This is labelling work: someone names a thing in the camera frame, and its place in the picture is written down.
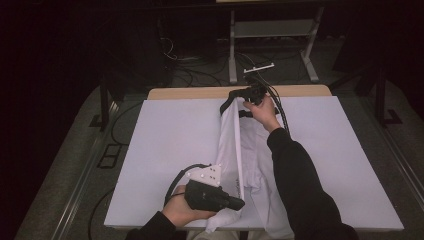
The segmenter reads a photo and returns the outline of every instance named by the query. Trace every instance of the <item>folded fabric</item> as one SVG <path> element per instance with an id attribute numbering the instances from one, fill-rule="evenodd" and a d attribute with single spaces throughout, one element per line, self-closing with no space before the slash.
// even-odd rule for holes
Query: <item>folded fabric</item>
<path id="1" fill-rule="evenodd" d="M 273 238 L 293 237 L 287 213 L 275 184 L 271 151 L 266 141 L 269 133 L 253 118 L 239 118 L 248 111 L 238 98 L 221 116 L 221 135 L 215 164 L 221 164 L 221 186 L 231 196 L 244 199 L 244 187 L 251 197 L 265 231 Z M 281 116 L 277 120 L 282 124 Z M 207 222 L 206 231 L 237 221 L 240 211 L 223 209 Z"/>
<path id="2" fill-rule="evenodd" d="M 215 164 L 221 164 L 222 189 L 233 197 L 244 200 L 241 166 L 240 126 L 237 101 L 233 101 L 221 116 L 221 135 Z M 208 219 L 206 232 L 231 224 L 240 218 L 241 211 L 223 209 Z"/>

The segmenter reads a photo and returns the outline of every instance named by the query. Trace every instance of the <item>hand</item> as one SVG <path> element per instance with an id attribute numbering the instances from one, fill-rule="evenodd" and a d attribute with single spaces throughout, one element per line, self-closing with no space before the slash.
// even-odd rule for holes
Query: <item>hand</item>
<path id="1" fill-rule="evenodd" d="M 275 117 L 274 102 L 268 95 L 265 95 L 258 106 L 247 101 L 243 105 L 252 112 L 253 118 L 262 123 L 269 133 L 281 127 Z"/>
<path id="2" fill-rule="evenodd" d="M 162 210 L 163 215 L 176 227 L 183 227 L 194 220 L 208 219 L 215 216 L 216 212 L 191 209 L 184 199 L 184 191 L 184 185 L 178 186 L 174 194 L 182 194 L 172 197 Z"/>

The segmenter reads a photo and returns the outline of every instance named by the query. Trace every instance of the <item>white tabletop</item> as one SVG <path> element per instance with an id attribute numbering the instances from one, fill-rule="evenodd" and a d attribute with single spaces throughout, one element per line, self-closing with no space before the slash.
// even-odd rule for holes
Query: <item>white tabletop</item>
<path id="1" fill-rule="evenodd" d="M 143 226 L 161 210 L 181 169 L 213 163 L 220 129 L 218 99 L 147 100 L 143 103 L 106 216 L 115 228 Z M 311 155 L 324 190 L 343 222 L 357 229 L 403 229 L 337 97 L 283 97 L 293 139 Z M 242 217 L 223 229 L 263 225 L 246 195 Z M 205 221 L 187 228 L 202 228 Z"/>

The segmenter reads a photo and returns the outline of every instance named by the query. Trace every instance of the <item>wooden table edge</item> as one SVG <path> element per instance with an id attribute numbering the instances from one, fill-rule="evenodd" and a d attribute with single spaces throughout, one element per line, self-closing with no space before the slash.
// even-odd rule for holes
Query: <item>wooden table edge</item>
<path id="1" fill-rule="evenodd" d="M 148 100 L 227 98 L 228 92 L 247 86 L 155 88 L 150 90 Z M 273 86 L 280 97 L 332 96 L 326 85 L 277 85 Z"/>

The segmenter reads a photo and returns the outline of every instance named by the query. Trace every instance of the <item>gray carpet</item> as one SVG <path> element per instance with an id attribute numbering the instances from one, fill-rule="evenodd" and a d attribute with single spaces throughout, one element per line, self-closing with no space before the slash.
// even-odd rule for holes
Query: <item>gray carpet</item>
<path id="1" fill-rule="evenodd" d="M 297 55 L 302 43 L 290 39 L 276 41 L 283 46 L 277 55 L 274 55 L 275 49 L 274 52 L 262 51 L 260 46 L 266 45 L 266 42 L 258 43 L 254 48 L 240 46 L 236 49 L 237 52 L 250 58 L 237 54 L 239 79 L 242 79 L 243 67 L 250 67 L 250 61 L 258 63 L 273 58 L 276 67 L 262 73 L 271 84 L 310 84 Z M 311 59 L 322 84 L 331 84 L 344 75 L 331 70 L 342 43 L 343 40 L 340 39 L 327 39 L 317 42 L 314 46 Z M 225 48 L 222 52 L 222 57 L 213 63 L 202 59 L 180 63 L 172 87 L 228 85 Z M 187 69 L 213 73 L 214 77 L 194 74 Z M 423 180 L 424 124 L 409 107 L 402 92 L 394 85 L 388 84 L 386 106 L 399 114 L 403 124 L 389 125 L 387 129 L 381 128 L 372 115 L 374 94 L 357 97 L 353 92 L 355 84 L 356 81 L 344 84 L 333 94 L 339 97 L 372 167 L 405 225 L 404 231 L 360 232 L 360 237 L 370 240 L 424 239 L 423 210 L 400 171 L 396 157 L 386 140 L 386 133 L 393 136 L 417 177 Z M 103 226 L 111 195 L 106 195 L 97 209 L 95 207 L 115 186 L 127 146 L 122 146 L 116 158 L 116 166 L 113 168 L 99 168 L 97 164 L 99 162 L 101 166 L 113 164 L 113 156 L 104 156 L 109 144 L 130 142 L 141 103 L 145 98 L 144 95 L 128 95 L 124 101 L 117 103 L 111 109 L 111 123 L 106 131 L 101 133 L 99 128 L 89 127 L 93 116 L 100 111 L 98 89 L 91 94 L 76 117 L 16 239 L 51 239 L 69 201 L 75 206 L 73 214 L 64 231 L 54 235 L 55 239 L 89 239 L 88 229 L 93 213 L 90 228 L 92 239 L 124 239 L 125 231 Z M 110 145 L 106 155 L 116 155 L 117 151 L 117 146 Z M 80 186 L 82 186 L 79 188 L 80 198 L 74 198 L 72 201 L 70 197 L 73 196 L 75 188 Z"/>

